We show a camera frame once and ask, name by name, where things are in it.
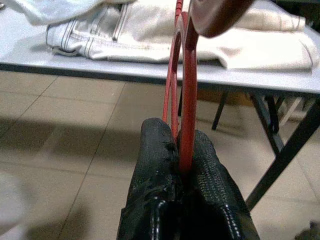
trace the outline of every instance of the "white cloth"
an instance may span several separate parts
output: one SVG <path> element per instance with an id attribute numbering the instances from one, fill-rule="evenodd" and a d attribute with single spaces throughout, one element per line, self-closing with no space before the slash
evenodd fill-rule
<path id="1" fill-rule="evenodd" d="M 53 52 L 67 56 L 168 62 L 174 14 L 172 0 L 137 0 L 121 10 L 104 4 L 76 19 L 50 25 L 46 43 Z M 304 25 L 301 17 L 250 9 L 224 34 L 200 37 L 197 58 L 219 59 L 229 69 L 310 69 L 318 65 L 319 53 L 302 32 Z"/>
<path id="2" fill-rule="evenodd" d="M 93 9 L 103 2 L 123 4 L 135 0 L 1 0 L 17 12 L 24 13 L 32 25 L 59 23 Z"/>

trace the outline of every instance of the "black metal table leg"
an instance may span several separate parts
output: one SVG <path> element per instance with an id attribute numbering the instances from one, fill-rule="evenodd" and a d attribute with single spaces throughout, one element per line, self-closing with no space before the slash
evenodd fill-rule
<path id="1" fill-rule="evenodd" d="M 269 139 L 271 147 L 274 154 L 277 156 L 280 151 L 283 149 L 284 144 L 277 132 L 273 132 L 270 129 L 271 126 L 271 117 L 269 111 L 267 110 L 265 103 L 263 102 L 263 97 L 261 95 L 252 95 L 251 96 L 255 110 L 260 118 L 264 131 Z"/>
<path id="2" fill-rule="evenodd" d="M 217 125 L 218 125 L 222 110 L 224 109 L 224 106 L 226 104 L 227 97 L 228 97 L 228 92 L 224 91 L 222 93 L 220 104 L 219 104 L 218 110 L 216 111 L 215 118 L 214 118 L 214 121 L 213 121 L 213 124 L 212 124 L 212 129 L 213 130 L 215 130 L 217 128 Z"/>
<path id="3" fill-rule="evenodd" d="M 278 100 L 277 100 L 276 103 L 275 103 L 275 109 L 276 109 L 276 111 L 279 110 L 279 108 L 281 107 L 281 105 L 282 105 L 282 103 L 284 102 L 284 100 L 285 100 L 285 97 L 284 97 L 284 96 L 280 96 L 280 97 L 278 98 Z"/>
<path id="4" fill-rule="evenodd" d="M 182 112 L 182 87 L 181 87 L 181 92 L 180 92 L 180 99 L 179 99 L 179 108 L 178 108 L 178 116 L 181 117 L 181 112 Z"/>
<path id="5" fill-rule="evenodd" d="M 251 211 L 320 125 L 320 99 L 310 108 L 287 144 L 254 188 L 246 205 Z"/>

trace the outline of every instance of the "beige floor tile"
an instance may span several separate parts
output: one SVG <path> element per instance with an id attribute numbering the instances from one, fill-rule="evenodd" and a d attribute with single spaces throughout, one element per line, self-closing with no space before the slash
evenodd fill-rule
<path id="1" fill-rule="evenodd" d="M 87 175 L 59 240 L 115 240 L 129 184 Z"/>
<path id="2" fill-rule="evenodd" d="M 0 91 L 40 95 L 57 76 L 0 71 Z"/>
<path id="3" fill-rule="evenodd" d="M 20 178 L 33 206 L 18 227 L 1 240 L 56 240 L 84 178 L 83 174 L 0 163 L 0 170 Z"/>
<path id="4" fill-rule="evenodd" d="M 40 97 L 0 140 L 0 162 L 85 172 L 113 109 Z"/>
<path id="5" fill-rule="evenodd" d="M 131 178 L 139 152 L 141 125 L 145 119 L 161 115 L 159 107 L 118 104 L 89 173 Z"/>
<path id="6" fill-rule="evenodd" d="M 119 104 L 163 107 L 164 85 L 127 82 L 119 98 Z"/>
<path id="7" fill-rule="evenodd" d="M 310 220 L 320 220 L 320 205 L 263 198 L 251 216 L 262 240 L 293 240 Z"/>
<path id="8" fill-rule="evenodd" d="M 0 92 L 0 136 L 24 113 L 37 96 Z"/>
<path id="9" fill-rule="evenodd" d="M 320 143 L 308 142 L 298 153 L 297 161 L 320 203 Z"/>
<path id="10" fill-rule="evenodd" d="M 125 82 L 59 76 L 43 96 L 115 104 Z"/>
<path id="11" fill-rule="evenodd" d="M 275 155 L 258 119 L 230 123 L 223 130 L 211 130 L 211 122 L 197 120 L 197 128 L 206 133 L 217 156 L 238 184 L 244 198 L 267 171 Z M 317 202 L 302 169 L 294 160 L 266 193 L 267 196 Z"/>

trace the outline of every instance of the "folded clothing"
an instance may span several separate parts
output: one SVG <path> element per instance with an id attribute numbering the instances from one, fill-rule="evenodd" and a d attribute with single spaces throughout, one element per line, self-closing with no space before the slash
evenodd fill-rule
<path id="1" fill-rule="evenodd" d="M 137 0 L 103 4 L 85 15 L 47 28 L 54 53 L 94 60 L 168 62 L 174 34 L 175 1 Z M 251 8 L 227 32 L 200 37 L 198 60 L 219 59 L 228 69 L 310 69 L 319 53 L 303 33 L 305 19 Z"/>

